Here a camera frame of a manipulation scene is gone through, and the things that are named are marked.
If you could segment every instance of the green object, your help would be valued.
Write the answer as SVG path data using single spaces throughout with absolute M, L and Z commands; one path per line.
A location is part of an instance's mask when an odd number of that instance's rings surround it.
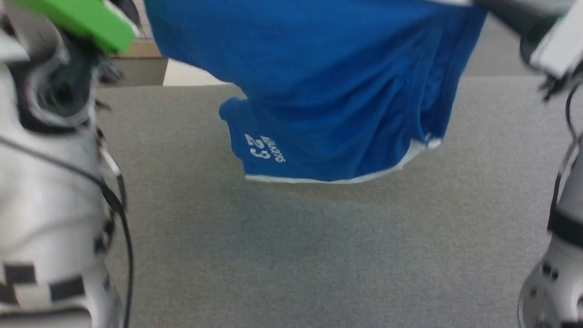
M 135 34 L 131 25 L 101 0 L 9 0 L 49 18 L 58 27 L 92 38 L 106 54 L 129 50 Z

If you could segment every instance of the blue fabric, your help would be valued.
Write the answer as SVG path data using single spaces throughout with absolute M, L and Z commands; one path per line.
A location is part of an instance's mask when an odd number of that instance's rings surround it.
M 482 30 L 426 0 L 146 0 L 162 54 L 235 83 L 220 108 L 248 175 L 346 180 L 443 138 Z

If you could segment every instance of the white number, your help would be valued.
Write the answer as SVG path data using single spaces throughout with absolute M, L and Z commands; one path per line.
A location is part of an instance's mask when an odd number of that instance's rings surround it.
M 263 141 L 261 141 L 259 139 L 255 140 L 255 139 L 253 139 L 252 136 L 250 136 L 248 134 L 245 134 L 245 138 L 247 139 L 247 143 L 249 144 L 249 146 L 255 146 L 259 149 L 263 149 L 265 147 Z
M 251 149 L 249 149 L 249 151 L 251 151 L 251 154 L 255 157 L 265 158 L 265 159 L 268 159 L 271 157 L 271 155 L 269 154 L 268 151 L 262 151 L 260 153 L 257 153 L 257 150 L 255 148 L 251 148 Z

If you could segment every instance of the black and white checkered pattern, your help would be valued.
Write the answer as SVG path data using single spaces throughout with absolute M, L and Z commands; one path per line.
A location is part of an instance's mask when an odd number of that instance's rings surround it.
M 0 265 L 0 304 L 41 308 L 54 302 L 85 295 L 83 277 L 41 285 L 29 264 Z

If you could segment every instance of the blue shorts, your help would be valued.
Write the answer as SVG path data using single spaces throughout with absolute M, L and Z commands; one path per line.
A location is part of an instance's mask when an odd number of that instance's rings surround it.
M 444 138 L 486 11 L 427 0 L 146 0 L 164 56 L 239 86 L 249 179 L 362 182 Z

